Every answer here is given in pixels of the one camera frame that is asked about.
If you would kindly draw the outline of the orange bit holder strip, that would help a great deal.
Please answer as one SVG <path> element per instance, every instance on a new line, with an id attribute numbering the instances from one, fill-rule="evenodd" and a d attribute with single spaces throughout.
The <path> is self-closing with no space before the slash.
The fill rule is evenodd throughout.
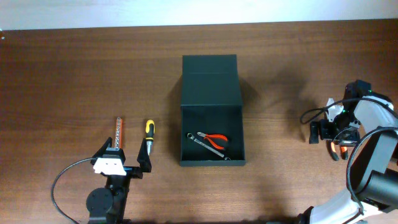
<path id="1" fill-rule="evenodd" d="M 121 117 L 116 118 L 116 130 L 114 139 L 114 148 L 119 150 L 122 144 L 122 132 L 123 132 L 123 119 Z"/>

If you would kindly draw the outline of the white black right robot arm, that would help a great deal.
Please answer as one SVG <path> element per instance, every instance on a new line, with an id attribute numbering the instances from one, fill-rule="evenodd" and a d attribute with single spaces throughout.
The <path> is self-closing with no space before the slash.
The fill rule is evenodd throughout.
<path id="1" fill-rule="evenodd" d="M 309 142 L 326 141 L 330 156 L 346 160 L 346 187 L 326 203 L 309 207 L 295 223 L 363 223 L 397 209 L 397 113 L 389 97 L 371 84 L 346 85 L 342 100 L 330 98 L 307 120 Z"/>

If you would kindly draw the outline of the orange black long-nose pliers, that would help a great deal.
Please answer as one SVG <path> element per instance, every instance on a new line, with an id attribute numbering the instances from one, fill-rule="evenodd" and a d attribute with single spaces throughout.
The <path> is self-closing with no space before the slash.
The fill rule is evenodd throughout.
<path id="1" fill-rule="evenodd" d="M 348 148 L 346 146 L 339 146 L 332 141 L 327 141 L 326 148 L 328 149 L 328 152 L 334 161 L 339 161 L 340 157 L 343 160 L 348 160 L 349 158 Z"/>

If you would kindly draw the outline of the silver ring wrench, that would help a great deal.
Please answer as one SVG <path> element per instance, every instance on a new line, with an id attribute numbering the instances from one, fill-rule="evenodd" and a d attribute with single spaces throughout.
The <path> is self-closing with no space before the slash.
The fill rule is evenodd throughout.
<path id="1" fill-rule="evenodd" d="M 188 133 L 187 134 L 187 138 L 191 139 L 193 142 L 203 146 L 204 148 L 206 148 L 207 150 L 213 152 L 214 154 L 216 154 L 217 156 L 220 156 L 221 158 L 223 158 L 225 161 L 230 161 L 231 159 L 227 156 L 225 156 L 224 154 L 222 154 L 221 152 L 217 151 L 216 149 L 213 149 L 212 147 L 206 145 L 205 143 L 199 141 L 197 138 L 194 137 L 194 135 L 192 133 Z"/>

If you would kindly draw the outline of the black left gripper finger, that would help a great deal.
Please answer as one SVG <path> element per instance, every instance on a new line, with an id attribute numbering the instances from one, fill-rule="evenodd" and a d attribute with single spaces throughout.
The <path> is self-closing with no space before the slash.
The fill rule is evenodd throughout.
<path id="1" fill-rule="evenodd" d="M 142 140 L 141 148 L 137 156 L 137 162 L 139 163 L 142 172 L 150 173 L 152 171 L 152 164 L 147 152 L 147 141 L 145 138 Z"/>
<path id="2" fill-rule="evenodd" d="M 111 137 L 107 138 L 105 143 L 91 157 L 91 165 L 94 165 L 98 158 L 102 158 L 102 156 L 105 154 L 107 148 L 111 147 L 112 141 L 113 141 L 113 139 Z"/>

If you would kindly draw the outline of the red black cutting pliers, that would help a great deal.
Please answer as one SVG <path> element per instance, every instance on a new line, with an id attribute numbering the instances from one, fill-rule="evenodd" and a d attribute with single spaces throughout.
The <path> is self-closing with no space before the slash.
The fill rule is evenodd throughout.
<path id="1" fill-rule="evenodd" d="M 228 146 L 229 140 L 223 134 L 207 134 L 203 132 L 197 132 L 197 135 L 209 142 L 211 146 L 219 151 L 225 151 Z"/>

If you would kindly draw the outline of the yellow black screwdriver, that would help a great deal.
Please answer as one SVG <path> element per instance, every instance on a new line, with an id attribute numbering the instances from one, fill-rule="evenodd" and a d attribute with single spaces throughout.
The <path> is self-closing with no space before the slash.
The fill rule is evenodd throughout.
<path id="1" fill-rule="evenodd" d="M 154 134 L 155 134 L 155 123 L 152 119 L 149 119 L 146 122 L 146 144 L 147 144 L 148 155 L 150 155 L 152 151 Z"/>

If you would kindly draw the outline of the black open box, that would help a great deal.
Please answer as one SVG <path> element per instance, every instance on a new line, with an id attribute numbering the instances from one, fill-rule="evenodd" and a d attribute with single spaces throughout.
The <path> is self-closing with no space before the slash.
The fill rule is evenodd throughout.
<path id="1" fill-rule="evenodd" d="M 185 55 L 182 58 L 181 92 L 182 167 L 243 166 L 246 163 L 243 133 L 243 99 L 235 55 Z M 187 138 L 195 138 L 215 149 L 197 135 L 223 134 L 229 142 L 225 161 Z"/>

